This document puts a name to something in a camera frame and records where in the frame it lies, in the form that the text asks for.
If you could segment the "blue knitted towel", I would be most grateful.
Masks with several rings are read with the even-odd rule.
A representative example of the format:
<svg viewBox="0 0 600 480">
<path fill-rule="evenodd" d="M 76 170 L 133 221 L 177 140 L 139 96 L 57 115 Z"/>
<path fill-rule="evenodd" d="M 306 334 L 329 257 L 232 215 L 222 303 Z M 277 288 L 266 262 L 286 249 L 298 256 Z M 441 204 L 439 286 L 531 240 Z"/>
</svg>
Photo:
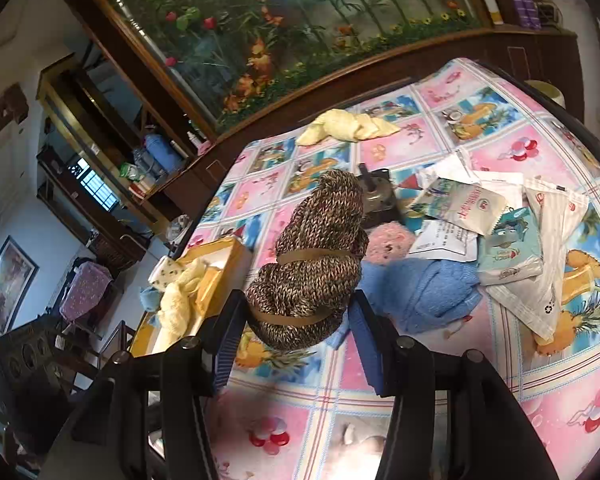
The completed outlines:
<svg viewBox="0 0 600 480">
<path fill-rule="evenodd" d="M 475 263 L 407 258 L 362 262 L 362 290 L 378 315 L 401 334 L 437 330 L 467 315 L 482 299 Z"/>
</svg>

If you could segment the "pink fluffy ball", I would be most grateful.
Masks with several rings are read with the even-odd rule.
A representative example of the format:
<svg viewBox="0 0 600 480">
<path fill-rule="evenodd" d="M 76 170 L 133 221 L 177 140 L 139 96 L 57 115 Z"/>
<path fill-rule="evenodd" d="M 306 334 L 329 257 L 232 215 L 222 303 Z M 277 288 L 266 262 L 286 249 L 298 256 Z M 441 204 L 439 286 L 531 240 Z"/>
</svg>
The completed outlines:
<svg viewBox="0 0 600 480">
<path fill-rule="evenodd" d="M 415 240 L 416 235 L 400 222 L 383 223 L 368 234 L 364 260 L 385 266 L 391 261 L 405 259 Z"/>
</svg>

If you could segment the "purple bottles on shelf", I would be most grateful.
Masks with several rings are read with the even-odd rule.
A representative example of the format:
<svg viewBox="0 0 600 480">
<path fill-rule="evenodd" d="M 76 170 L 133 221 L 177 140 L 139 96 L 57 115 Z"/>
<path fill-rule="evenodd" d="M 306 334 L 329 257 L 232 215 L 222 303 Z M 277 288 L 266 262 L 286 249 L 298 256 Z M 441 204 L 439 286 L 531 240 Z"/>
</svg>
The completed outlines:
<svg viewBox="0 0 600 480">
<path fill-rule="evenodd" d="M 513 0 L 513 3 L 523 28 L 533 30 L 542 28 L 538 8 L 533 0 Z"/>
</svg>

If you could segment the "yellow taped foam box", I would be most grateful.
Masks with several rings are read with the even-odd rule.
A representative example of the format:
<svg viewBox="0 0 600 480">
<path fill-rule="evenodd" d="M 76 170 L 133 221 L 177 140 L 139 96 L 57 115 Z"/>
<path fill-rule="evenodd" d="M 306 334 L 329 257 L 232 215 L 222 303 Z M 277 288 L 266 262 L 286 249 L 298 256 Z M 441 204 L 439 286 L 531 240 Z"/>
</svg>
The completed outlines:
<svg viewBox="0 0 600 480">
<path fill-rule="evenodd" d="M 204 321 L 220 314 L 230 292 L 242 288 L 251 260 L 252 251 L 234 236 L 188 248 L 177 259 L 161 258 L 148 278 L 158 304 L 143 315 L 132 356 L 160 353 L 196 335 Z"/>
</svg>

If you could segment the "white plastic mailer bag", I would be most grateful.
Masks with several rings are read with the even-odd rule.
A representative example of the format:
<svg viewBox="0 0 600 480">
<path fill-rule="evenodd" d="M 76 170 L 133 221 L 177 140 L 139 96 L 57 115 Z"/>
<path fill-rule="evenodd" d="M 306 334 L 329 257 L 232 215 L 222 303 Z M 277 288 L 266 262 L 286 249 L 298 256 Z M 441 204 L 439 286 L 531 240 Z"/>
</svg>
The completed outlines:
<svg viewBox="0 0 600 480">
<path fill-rule="evenodd" d="M 551 342 L 556 332 L 566 244 L 588 211 L 588 198 L 539 179 L 524 182 L 524 195 L 539 227 L 540 254 L 524 260 L 526 267 L 486 293 L 524 323 L 536 338 Z"/>
</svg>

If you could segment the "white paper packet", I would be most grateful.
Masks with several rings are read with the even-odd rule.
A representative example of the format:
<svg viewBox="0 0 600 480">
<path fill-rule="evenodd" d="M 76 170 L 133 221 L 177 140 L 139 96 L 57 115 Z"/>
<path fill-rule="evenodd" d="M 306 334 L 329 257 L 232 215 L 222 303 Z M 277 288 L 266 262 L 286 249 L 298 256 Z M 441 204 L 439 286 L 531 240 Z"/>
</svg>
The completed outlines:
<svg viewBox="0 0 600 480">
<path fill-rule="evenodd" d="M 410 258 L 474 262 L 478 234 L 444 220 L 425 220 L 408 252 Z"/>
</svg>

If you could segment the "landscape print white pouch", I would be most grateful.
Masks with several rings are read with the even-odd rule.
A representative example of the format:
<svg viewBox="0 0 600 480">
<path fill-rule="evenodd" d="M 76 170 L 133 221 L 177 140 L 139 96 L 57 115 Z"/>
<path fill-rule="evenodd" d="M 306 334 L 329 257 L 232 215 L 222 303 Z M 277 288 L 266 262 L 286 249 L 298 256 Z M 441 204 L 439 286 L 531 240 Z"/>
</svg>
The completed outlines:
<svg viewBox="0 0 600 480">
<path fill-rule="evenodd" d="M 480 185 L 437 178 L 408 209 L 487 236 L 504 214 L 506 206 L 504 196 Z"/>
</svg>

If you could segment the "brown yarn skein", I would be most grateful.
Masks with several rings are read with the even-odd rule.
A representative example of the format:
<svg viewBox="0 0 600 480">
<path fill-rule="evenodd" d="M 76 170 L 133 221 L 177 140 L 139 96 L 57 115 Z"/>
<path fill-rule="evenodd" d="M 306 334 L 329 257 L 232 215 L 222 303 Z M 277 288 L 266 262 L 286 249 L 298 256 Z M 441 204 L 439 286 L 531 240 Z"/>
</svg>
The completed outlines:
<svg viewBox="0 0 600 480">
<path fill-rule="evenodd" d="M 249 326 L 264 344 L 296 351 L 332 336 L 362 276 L 368 246 L 363 191 L 332 169 L 296 207 L 275 243 L 275 261 L 250 283 Z"/>
</svg>

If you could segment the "yellow fluffy towel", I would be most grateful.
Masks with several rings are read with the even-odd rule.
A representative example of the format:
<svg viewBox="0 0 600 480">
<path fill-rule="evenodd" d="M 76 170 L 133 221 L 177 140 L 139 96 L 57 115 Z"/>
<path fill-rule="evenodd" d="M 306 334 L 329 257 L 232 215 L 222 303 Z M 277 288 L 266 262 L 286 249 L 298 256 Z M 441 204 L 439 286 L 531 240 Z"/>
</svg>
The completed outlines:
<svg viewBox="0 0 600 480">
<path fill-rule="evenodd" d="M 155 343 L 155 352 L 166 351 L 174 342 L 183 338 L 192 324 L 199 285 L 208 269 L 204 259 L 196 258 L 189 263 L 178 277 L 166 285 L 156 317 L 160 332 Z"/>
</svg>

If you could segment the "framed wall picture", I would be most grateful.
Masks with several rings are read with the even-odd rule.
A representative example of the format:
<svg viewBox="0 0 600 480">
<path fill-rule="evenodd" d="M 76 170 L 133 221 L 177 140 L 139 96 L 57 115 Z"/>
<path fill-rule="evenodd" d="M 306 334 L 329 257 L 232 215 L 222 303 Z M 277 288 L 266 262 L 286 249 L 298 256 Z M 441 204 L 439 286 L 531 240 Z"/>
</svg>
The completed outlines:
<svg viewBox="0 0 600 480">
<path fill-rule="evenodd" d="M 38 265 L 11 236 L 7 237 L 0 249 L 0 335 L 12 328 L 37 273 Z"/>
</svg>

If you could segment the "teal cartoon tissue pack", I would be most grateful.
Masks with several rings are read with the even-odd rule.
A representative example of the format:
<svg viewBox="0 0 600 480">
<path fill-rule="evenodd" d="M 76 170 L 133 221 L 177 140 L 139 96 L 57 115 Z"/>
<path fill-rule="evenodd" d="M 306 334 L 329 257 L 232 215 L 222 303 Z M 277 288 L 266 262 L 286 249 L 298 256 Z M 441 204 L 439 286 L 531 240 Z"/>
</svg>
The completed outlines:
<svg viewBox="0 0 600 480">
<path fill-rule="evenodd" d="M 542 270 L 538 222 L 529 207 L 506 212 L 490 235 L 479 237 L 477 274 L 484 286 L 535 278 Z"/>
</svg>

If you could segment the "floral landscape painting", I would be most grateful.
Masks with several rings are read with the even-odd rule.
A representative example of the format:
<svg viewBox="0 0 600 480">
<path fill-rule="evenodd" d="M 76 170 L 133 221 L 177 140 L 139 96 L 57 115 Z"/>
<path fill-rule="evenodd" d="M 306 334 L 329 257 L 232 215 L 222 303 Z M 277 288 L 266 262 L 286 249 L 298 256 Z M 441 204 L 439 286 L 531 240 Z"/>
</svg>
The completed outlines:
<svg viewBox="0 0 600 480">
<path fill-rule="evenodd" d="M 486 24 L 478 0 L 94 0 L 218 131 L 358 62 Z"/>
</svg>

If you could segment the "blue water jug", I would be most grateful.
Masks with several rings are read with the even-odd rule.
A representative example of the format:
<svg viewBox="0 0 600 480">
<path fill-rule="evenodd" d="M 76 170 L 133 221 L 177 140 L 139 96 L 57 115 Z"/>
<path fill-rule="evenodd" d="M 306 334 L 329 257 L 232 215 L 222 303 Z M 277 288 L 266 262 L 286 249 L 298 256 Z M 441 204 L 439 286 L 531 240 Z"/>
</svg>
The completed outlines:
<svg viewBox="0 0 600 480">
<path fill-rule="evenodd" d="M 144 137 L 145 148 L 167 174 L 173 174 L 183 165 L 184 158 L 160 134 L 149 133 Z"/>
</svg>

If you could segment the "floral patterned tablecloth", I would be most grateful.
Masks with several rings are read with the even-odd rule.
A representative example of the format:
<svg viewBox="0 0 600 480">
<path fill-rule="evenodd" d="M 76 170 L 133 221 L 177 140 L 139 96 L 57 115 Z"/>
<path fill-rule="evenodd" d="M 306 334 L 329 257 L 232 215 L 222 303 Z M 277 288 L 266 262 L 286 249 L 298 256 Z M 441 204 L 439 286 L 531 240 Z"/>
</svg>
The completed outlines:
<svg viewBox="0 0 600 480">
<path fill-rule="evenodd" d="M 448 478 L 451 393 L 424 403 L 381 390 L 356 313 L 325 335 L 284 347 L 267 327 L 300 330 L 324 308 L 294 314 L 275 272 L 325 259 L 291 222 L 323 224 L 321 192 L 337 178 L 385 172 L 396 218 L 416 235 L 408 252 L 373 240 L 367 220 L 356 286 L 399 335 L 427 349 L 481 353 L 521 411 L 530 456 L 498 415 L 502 454 L 478 445 L 486 479 L 600 478 L 600 142 L 476 62 L 457 58 L 424 80 L 358 104 L 390 136 L 321 138 L 317 125 L 254 141 L 221 183 L 187 247 L 223 237 L 252 253 L 246 326 L 230 379 L 208 405 L 222 479 L 375 479 L 390 452 L 422 445 L 424 478 Z"/>
</svg>

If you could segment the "black electric motor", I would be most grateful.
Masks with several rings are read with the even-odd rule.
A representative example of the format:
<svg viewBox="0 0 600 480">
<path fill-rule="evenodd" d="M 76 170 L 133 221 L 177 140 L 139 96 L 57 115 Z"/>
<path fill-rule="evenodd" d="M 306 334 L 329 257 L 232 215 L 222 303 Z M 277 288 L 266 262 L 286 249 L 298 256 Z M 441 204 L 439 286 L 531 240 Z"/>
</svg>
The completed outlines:
<svg viewBox="0 0 600 480">
<path fill-rule="evenodd" d="M 364 162 L 358 164 L 358 170 L 358 185 L 363 192 L 362 227 L 370 230 L 383 223 L 399 221 L 401 215 L 390 171 L 386 168 L 370 171 Z"/>
</svg>

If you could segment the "yellow towel at table back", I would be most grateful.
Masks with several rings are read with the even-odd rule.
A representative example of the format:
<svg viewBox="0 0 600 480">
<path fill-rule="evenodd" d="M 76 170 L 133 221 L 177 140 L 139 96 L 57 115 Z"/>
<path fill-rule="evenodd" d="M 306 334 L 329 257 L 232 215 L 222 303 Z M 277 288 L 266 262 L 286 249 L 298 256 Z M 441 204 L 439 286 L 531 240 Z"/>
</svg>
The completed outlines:
<svg viewBox="0 0 600 480">
<path fill-rule="evenodd" d="M 400 128 L 382 118 L 369 114 L 353 114 L 346 110 L 326 110 L 314 119 L 298 136 L 296 144 L 312 146 L 327 138 L 341 142 L 356 143 L 392 136 Z"/>
</svg>

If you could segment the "lemon print tissue pack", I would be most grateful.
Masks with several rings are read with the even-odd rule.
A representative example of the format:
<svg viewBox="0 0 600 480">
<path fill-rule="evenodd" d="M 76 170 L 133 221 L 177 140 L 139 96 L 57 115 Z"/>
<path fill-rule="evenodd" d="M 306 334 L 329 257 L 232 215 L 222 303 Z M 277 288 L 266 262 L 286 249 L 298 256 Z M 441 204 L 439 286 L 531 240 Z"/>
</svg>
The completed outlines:
<svg viewBox="0 0 600 480">
<path fill-rule="evenodd" d="M 163 256 L 149 274 L 148 284 L 159 292 L 165 292 L 170 284 L 183 283 L 182 275 L 185 270 L 186 266 L 168 256 Z"/>
</svg>

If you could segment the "blue fluffy cloth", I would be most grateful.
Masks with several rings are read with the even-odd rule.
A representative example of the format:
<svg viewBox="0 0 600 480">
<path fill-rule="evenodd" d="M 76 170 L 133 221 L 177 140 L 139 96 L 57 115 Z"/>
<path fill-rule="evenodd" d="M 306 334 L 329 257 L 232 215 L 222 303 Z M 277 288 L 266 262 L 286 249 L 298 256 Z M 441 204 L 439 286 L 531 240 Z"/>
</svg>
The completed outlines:
<svg viewBox="0 0 600 480">
<path fill-rule="evenodd" d="M 140 305 L 146 312 L 155 313 L 160 309 L 163 292 L 154 286 L 149 286 L 140 291 Z"/>
</svg>

